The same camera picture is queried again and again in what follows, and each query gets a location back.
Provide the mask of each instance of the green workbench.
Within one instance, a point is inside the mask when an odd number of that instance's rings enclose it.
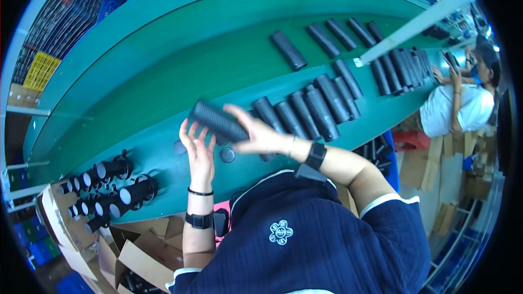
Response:
[[[30,161],[50,161],[48,166],[29,168],[33,185],[82,173],[127,149],[133,176],[150,174],[160,193],[114,223],[186,210],[188,162],[186,155],[174,154],[173,144],[199,97],[249,109],[252,101],[266,95],[276,104],[324,72],[334,76],[332,60],[305,31],[310,23],[323,24],[331,17],[356,17],[362,24],[374,20],[386,36],[424,9],[413,0],[195,0],[157,16],[158,7],[145,5],[155,2],[166,5],[165,0],[129,1],[71,50],[39,105],[53,109],[52,115],[47,120],[35,117],[24,143]],[[133,14],[140,14],[140,23],[147,20],[143,15],[150,20],[139,26],[130,19]],[[126,25],[124,36],[115,27],[126,19],[135,27]],[[283,30],[303,53],[309,63],[305,69],[292,72],[274,48],[268,36],[276,30]],[[427,80],[415,92],[379,96],[370,67],[356,68],[352,62],[366,51],[354,39],[358,48],[341,57],[363,90],[364,97],[357,101],[361,118],[339,125],[341,137],[330,143],[346,149],[413,113],[435,86]],[[440,64],[437,48],[442,42],[420,35],[402,47],[413,45],[428,49],[430,60]],[[263,175],[293,166],[286,157],[263,162],[258,155],[237,155],[224,164],[219,159],[222,148],[215,149],[216,202],[230,199]],[[130,181],[114,184],[121,188]]]

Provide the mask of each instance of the silver bracelet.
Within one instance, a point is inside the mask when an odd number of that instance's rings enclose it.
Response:
[[[294,137],[292,138],[292,143],[291,143],[291,146],[289,148],[289,153],[287,154],[288,157],[291,156],[291,153],[292,153],[292,146],[294,145],[294,143],[296,142],[296,135],[294,135]]]

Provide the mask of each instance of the navy blue shirt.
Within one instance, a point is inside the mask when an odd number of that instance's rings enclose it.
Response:
[[[430,268],[419,199],[389,194],[358,219],[332,183],[289,170],[239,197],[231,226],[204,269],[175,271],[171,293],[417,293]]]

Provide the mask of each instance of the green conveyor belt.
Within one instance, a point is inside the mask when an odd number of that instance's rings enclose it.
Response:
[[[188,116],[190,108],[201,96],[217,105],[234,103],[246,109],[252,101],[264,95],[276,104],[324,72],[333,77],[329,65],[333,60],[305,31],[310,23],[323,24],[330,17],[340,21],[356,17],[362,24],[374,20],[385,36],[407,21],[368,13],[294,16],[261,22],[175,51],[99,100],[61,138],[53,139],[51,131],[45,137],[40,135],[33,149],[33,158],[50,160],[51,163],[46,167],[30,168],[30,181],[41,184],[57,180],[62,174],[79,174],[92,167],[93,163],[112,159],[122,149],[127,149],[135,166],[133,176],[150,174],[158,180],[160,193],[138,212],[128,212],[114,222],[150,219],[185,211],[189,184],[187,156],[175,155],[173,144],[178,140],[180,124]],[[270,42],[268,36],[279,29],[309,62],[304,70],[292,73]],[[356,68],[352,62],[351,58],[366,51],[355,35],[354,38],[359,47],[349,53],[344,51],[341,57],[347,60],[363,90],[364,97],[357,101],[361,118],[339,125],[341,137],[330,142],[346,149],[358,147],[413,113],[435,86],[432,80],[426,80],[425,86],[415,92],[398,97],[379,96],[370,67]],[[127,43],[129,50],[132,46],[144,44]],[[440,43],[420,35],[402,47],[413,45],[435,48]],[[428,50],[428,54],[433,62],[438,61],[435,49]],[[111,77],[118,76],[100,75],[96,86],[102,87],[103,78]],[[61,104],[78,104],[74,91],[69,91]],[[53,127],[59,127],[59,118],[63,117],[50,117],[55,123]],[[43,145],[50,149],[39,157],[39,152],[43,152],[39,146]],[[237,155],[235,161],[225,164],[219,159],[222,148],[217,146],[214,155],[216,202],[230,199],[233,193],[250,186],[263,175],[293,166],[293,162],[286,157],[263,162],[258,155]],[[118,188],[129,183],[129,180],[114,182]]]

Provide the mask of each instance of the hand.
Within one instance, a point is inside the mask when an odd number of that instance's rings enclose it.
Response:
[[[235,105],[225,105],[223,110],[236,117],[249,133],[249,141],[238,142],[234,151],[240,154],[276,154],[282,153],[286,136],[277,133],[258,118],[252,118],[249,113]]]
[[[212,152],[216,144],[216,135],[211,137],[209,146],[205,147],[205,137],[209,129],[204,127],[200,135],[196,137],[196,128],[198,122],[193,122],[189,133],[187,132],[187,125],[189,120],[185,119],[180,126],[180,140],[187,149],[189,156],[189,167],[191,171],[191,189],[197,192],[204,192],[212,190],[211,182],[214,178],[214,160]]]
[[[434,73],[434,77],[436,78],[436,80],[438,80],[438,82],[440,84],[449,84],[450,83],[450,78],[444,77],[441,74],[441,71],[439,70],[439,68],[437,68],[434,65],[432,65],[432,73]]]
[[[449,74],[450,74],[450,82],[452,85],[454,85],[454,89],[456,91],[461,90],[461,70],[458,68],[457,71],[454,70],[452,67],[452,64],[448,61],[447,57],[443,55],[444,60],[449,65]]]

